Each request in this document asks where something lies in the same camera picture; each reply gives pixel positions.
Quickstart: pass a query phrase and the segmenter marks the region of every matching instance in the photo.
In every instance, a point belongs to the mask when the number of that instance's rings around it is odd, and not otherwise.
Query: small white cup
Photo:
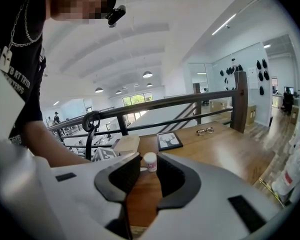
[[[157,155],[155,153],[148,152],[143,156],[143,159],[149,172],[155,172],[157,170]]]

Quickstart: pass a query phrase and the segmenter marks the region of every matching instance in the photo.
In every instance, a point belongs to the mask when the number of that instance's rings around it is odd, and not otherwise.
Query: black earphone
[[[118,8],[113,8],[105,18],[108,20],[109,28],[114,28],[117,25],[117,21],[120,20],[126,14],[126,7],[120,5]]]

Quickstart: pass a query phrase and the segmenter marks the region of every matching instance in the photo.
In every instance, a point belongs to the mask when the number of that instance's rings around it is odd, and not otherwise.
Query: pendant
[[[9,72],[9,67],[10,67],[10,62],[12,58],[12,51],[8,49],[8,47],[4,47],[1,57],[0,57],[0,69],[3,72],[8,73]]]

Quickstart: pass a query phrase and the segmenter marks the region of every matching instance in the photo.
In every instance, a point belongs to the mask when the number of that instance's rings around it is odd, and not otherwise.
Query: computer monitor
[[[293,95],[295,92],[295,89],[293,87],[285,86],[283,92],[286,93],[287,88],[289,88],[290,94]]]

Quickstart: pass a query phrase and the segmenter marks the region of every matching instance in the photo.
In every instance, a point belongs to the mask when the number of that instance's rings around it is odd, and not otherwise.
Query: wooden desk
[[[213,127],[214,133],[197,136],[196,131]],[[225,168],[251,185],[272,161],[275,153],[262,148],[248,136],[218,122],[209,122],[176,131],[183,147],[165,151],[180,157]],[[155,134],[140,137],[138,152],[158,152]],[[129,222],[148,227],[157,216],[157,203],[162,198],[160,181],[155,172],[143,171],[127,197]]]

